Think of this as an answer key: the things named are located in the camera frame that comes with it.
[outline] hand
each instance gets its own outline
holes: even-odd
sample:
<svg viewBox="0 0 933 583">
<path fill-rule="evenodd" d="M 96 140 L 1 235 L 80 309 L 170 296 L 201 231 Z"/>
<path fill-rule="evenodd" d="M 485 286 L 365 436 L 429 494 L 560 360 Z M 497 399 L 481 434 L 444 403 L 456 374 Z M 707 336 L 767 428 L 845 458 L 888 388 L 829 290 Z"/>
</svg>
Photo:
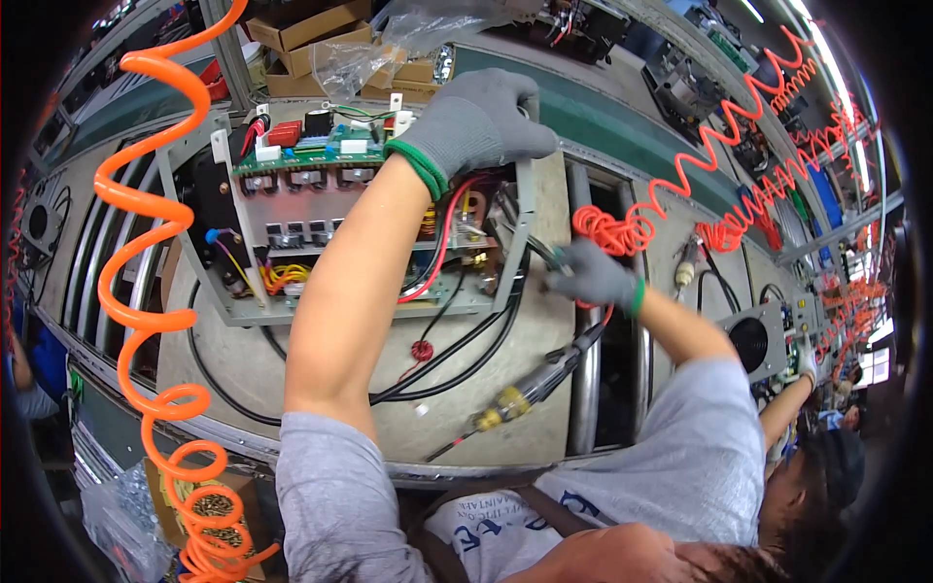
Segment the hand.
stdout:
<svg viewBox="0 0 933 583">
<path fill-rule="evenodd" d="M 816 350 L 813 347 L 813 344 L 810 343 L 810 336 L 803 337 L 803 347 L 798 352 L 798 362 L 797 371 L 800 375 L 808 374 L 811 376 L 813 381 L 813 387 L 811 391 L 816 388 L 816 384 L 819 382 L 819 366 L 816 365 Z"/>
<path fill-rule="evenodd" d="M 444 85 L 385 152 L 402 154 L 436 200 L 458 174 L 556 151 L 557 134 L 536 123 L 538 111 L 532 78 L 502 69 L 464 73 Z"/>
<path fill-rule="evenodd" d="M 589 239 L 576 239 L 558 251 L 558 258 L 573 275 L 550 273 L 550 289 L 591 304 L 615 304 L 626 315 L 637 315 L 645 292 L 644 279 L 622 267 Z"/>
</svg>

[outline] green circuit board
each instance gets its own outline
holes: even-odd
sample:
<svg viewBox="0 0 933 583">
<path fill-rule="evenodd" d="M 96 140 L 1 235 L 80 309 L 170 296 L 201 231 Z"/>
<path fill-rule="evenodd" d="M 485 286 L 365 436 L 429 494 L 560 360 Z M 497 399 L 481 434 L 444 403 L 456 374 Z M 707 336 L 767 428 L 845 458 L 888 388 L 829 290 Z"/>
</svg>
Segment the green circuit board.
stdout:
<svg viewBox="0 0 933 583">
<path fill-rule="evenodd" d="M 385 143 L 385 131 L 378 127 L 376 131 L 380 136 L 380 144 Z M 249 176 L 253 174 L 268 174 L 278 170 L 307 170 L 319 166 L 372 166 L 385 161 L 382 147 L 370 147 L 366 154 L 341 154 L 343 140 L 369 140 L 371 146 L 376 146 L 372 136 L 366 130 L 353 129 L 339 132 L 334 128 L 327 137 L 327 143 L 319 147 L 283 148 L 282 157 L 278 160 L 260 162 L 256 160 L 256 153 L 250 152 L 242 162 L 233 167 L 234 176 Z"/>
</svg>

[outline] screwdriver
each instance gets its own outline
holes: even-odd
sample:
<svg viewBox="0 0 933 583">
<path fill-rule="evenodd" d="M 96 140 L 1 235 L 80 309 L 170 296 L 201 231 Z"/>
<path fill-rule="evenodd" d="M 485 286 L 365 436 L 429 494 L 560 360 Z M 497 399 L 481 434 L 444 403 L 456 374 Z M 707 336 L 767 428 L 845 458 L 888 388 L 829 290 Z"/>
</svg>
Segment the screwdriver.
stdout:
<svg viewBox="0 0 933 583">
<path fill-rule="evenodd" d="M 489 407 L 472 415 L 466 433 L 428 455 L 425 462 L 434 461 L 468 437 L 522 417 L 533 405 L 544 401 L 577 368 L 580 357 L 590 350 L 605 329 L 597 324 L 565 347 L 547 353 L 543 363 L 500 391 Z"/>
</svg>

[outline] white connector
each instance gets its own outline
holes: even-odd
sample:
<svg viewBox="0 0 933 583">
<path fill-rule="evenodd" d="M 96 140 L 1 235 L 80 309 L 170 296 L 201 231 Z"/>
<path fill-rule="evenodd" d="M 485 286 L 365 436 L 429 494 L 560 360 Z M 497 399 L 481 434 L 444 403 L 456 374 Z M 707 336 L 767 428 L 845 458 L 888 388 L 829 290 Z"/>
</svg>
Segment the white connector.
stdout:
<svg viewBox="0 0 933 583">
<path fill-rule="evenodd" d="M 366 154 L 369 140 L 341 140 L 341 154 Z"/>
<path fill-rule="evenodd" d="M 282 157 L 282 147 L 281 146 L 262 146 L 260 147 L 257 140 L 256 145 L 256 161 L 257 162 L 271 162 L 273 160 L 278 160 Z"/>
<path fill-rule="evenodd" d="M 413 118 L 414 114 L 409 110 L 396 112 L 396 124 L 392 130 L 392 137 L 398 138 L 401 134 L 405 133 L 405 131 L 411 127 L 411 121 Z"/>
</svg>

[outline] cardboard box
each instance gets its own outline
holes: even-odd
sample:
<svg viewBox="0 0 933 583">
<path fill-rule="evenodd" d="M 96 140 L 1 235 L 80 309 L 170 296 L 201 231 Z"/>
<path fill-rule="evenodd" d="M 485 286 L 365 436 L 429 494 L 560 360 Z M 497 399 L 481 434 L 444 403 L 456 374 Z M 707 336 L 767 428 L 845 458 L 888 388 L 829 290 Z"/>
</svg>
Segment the cardboard box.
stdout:
<svg viewBox="0 0 933 583">
<path fill-rule="evenodd" d="M 199 467 L 187 462 L 182 462 L 180 465 L 182 467 L 191 468 Z M 168 495 L 162 488 L 161 472 L 156 465 L 152 463 L 152 460 L 148 458 L 144 460 L 144 468 L 146 470 L 146 482 L 149 485 L 149 493 L 152 496 L 152 505 L 155 507 L 156 516 L 159 517 L 159 524 L 162 527 L 165 540 L 176 547 L 184 548 L 188 543 L 188 533 L 185 532 L 178 513 L 175 511 L 174 507 L 172 507 Z M 262 513 L 259 510 L 256 484 L 253 482 L 253 479 L 248 476 L 224 472 L 217 478 L 217 481 L 203 482 L 200 485 L 218 483 L 236 492 L 243 500 L 243 516 L 246 521 L 246 528 L 249 530 L 249 535 L 253 539 L 253 546 L 259 550 L 267 548 L 272 543 L 272 537 L 269 533 L 269 529 L 266 527 L 265 520 L 262 518 Z M 182 500 L 199 486 L 199 484 L 191 484 L 182 481 L 177 481 L 174 484 Z M 258 564 L 249 568 L 246 577 L 256 581 L 266 580 L 262 567 Z"/>
<path fill-rule="evenodd" d="M 279 61 L 285 66 L 285 69 L 292 78 L 299 78 L 309 75 L 312 71 L 312 59 L 318 59 L 320 62 L 326 62 L 332 49 L 328 46 L 330 43 L 360 43 L 369 44 L 372 42 L 372 29 L 365 22 L 358 21 L 347 25 L 341 34 L 329 36 L 320 39 L 316 43 L 305 45 L 289 52 L 276 50 Z"/>
<path fill-rule="evenodd" d="M 380 89 L 371 85 L 364 85 L 360 90 L 359 96 L 363 99 L 389 99 L 392 93 L 401 93 L 402 99 L 414 104 L 426 104 L 431 101 L 434 94 L 438 92 L 441 85 L 434 83 L 418 83 L 417 81 L 402 81 L 395 79 L 392 81 L 392 87 Z"/>
<path fill-rule="evenodd" d="M 327 97 L 314 75 L 293 78 L 281 62 L 266 71 L 266 88 L 270 97 Z"/>
<path fill-rule="evenodd" d="M 371 16 L 370 0 L 331 0 L 308 8 L 308 3 L 289 2 L 279 9 L 246 21 L 249 34 L 263 45 L 280 52 L 297 49 L 301 45 L 331 33 L 354 21 Z M 324 4 L 330 9 L 321 10 Z"/>
</svg>

